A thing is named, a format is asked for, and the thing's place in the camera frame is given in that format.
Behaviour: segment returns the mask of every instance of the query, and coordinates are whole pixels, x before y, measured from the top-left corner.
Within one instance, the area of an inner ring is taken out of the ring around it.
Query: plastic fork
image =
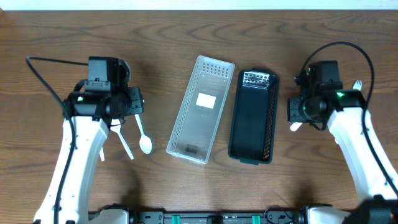
[[[361,91],[361,89],[362,89],[362,81],[361,80],[356,80],[354,85],[353,85],[353,90]]]

